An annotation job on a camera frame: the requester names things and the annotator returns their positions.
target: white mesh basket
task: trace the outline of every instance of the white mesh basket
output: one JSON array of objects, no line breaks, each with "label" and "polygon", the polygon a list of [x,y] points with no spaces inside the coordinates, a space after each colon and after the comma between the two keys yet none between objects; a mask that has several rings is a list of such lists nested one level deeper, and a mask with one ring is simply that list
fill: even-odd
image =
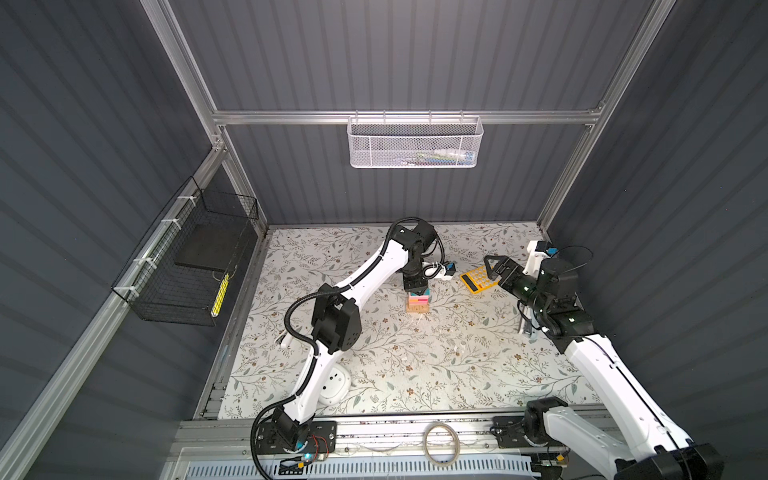
[{"label": "white mesh basket", "polygon": [[480,117],[455,121],[350,117],[349,163],[354,168],[472,168],[477,165]]}]

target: yellow object in basket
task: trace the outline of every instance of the yellow object in basket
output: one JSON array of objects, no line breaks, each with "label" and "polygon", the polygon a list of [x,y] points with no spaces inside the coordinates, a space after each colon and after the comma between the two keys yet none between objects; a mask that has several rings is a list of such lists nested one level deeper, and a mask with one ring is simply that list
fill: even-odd
[{"label": "yellow object in basket", "polygon": [[498,283],[498,278],[496,280],[488,278],[488,272],[484,266],[479,266],[467,273],[462,273],[461,279],[473,295],[487,290]]},{"label": "yellow object in basket", "polygon": [[212,317],[219,316],[219,312],[221,311],[221,304],[224,303],[224,295],[227,294],[227,287],[230,285],[230,274],[224,275],[224,280],[221,280],[221,285],[219,285],[219,294],[216,295],[216,301],[214,302],[214,307],[210,311],[210,315]]}]

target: leaf pattern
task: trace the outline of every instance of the leaf pattern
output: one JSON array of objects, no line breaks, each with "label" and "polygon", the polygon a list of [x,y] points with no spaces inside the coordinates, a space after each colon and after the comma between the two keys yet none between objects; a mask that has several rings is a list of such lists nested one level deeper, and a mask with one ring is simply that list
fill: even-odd
[{"label": "leaf pattern", "polygon": [[[306,349],[299,342],[278,348],[286,309],[323,282],[350,275],[379,247],[385,230],[274,231],[221,419],[253,418],[274,399],[288,396]],[[528,241],[541,239],[535,223],[438,225],[437,230],[459,273],[481,266],[489,253],[524,263]],[[370,298],[360,315],[366,336],[340,360],[353,376],[349,394],[334,406],[319,406],[319,414],[498,408],[551,395],[569,403],[600,401],[548,340],[517,334],[521,319],[509,293],[491,288],[472,295],[458,276],[431,281],[430,291],[426,314],[405,312],[399,274]],[[312,308],[308,302],[296,310],[295,328],[310,330]]]}]

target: yellow calculator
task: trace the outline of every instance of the yellow calculator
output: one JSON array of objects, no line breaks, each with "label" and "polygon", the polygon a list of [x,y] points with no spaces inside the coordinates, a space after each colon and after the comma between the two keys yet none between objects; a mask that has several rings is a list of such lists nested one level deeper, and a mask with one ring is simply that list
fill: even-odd
[{"label": "yellow calculator", "polygon": [[496,280],[489,279],[488,271],[485,267],[479,266],[467,273],[462,273],[462,282],[464,282],[472,294],[475,294],[496,285],[498,283],[498,278]]}]

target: gray wall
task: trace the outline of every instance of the gray wall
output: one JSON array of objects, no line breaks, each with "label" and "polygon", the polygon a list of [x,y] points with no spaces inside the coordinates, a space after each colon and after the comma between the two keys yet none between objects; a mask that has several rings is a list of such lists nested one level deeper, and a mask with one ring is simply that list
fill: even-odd
[{"label": "gray wall", "polygon": [[[594,108],[648,0],[172,0],[220,110]],[[229,127],[274,224],[535,220],[582,127],[486,126],[478,166],[355,170],[342,127]]]},{"label": "gray wall", "polygon": [[340,126],[228,127],[271,224],[536,220],[584,127],[489,125],[478,166],[361,169]]},{"label": "gray wall", "polygon": [[678,2],[549,230],[594,251],[585,306],[727,478],[768,467],[766,25]]},{"label": "gray wall", "polygon": [[[138,2],[0,2],[0,445],[209,150]],[[30,478],[153,472],[217,335],[129,316]]]}]

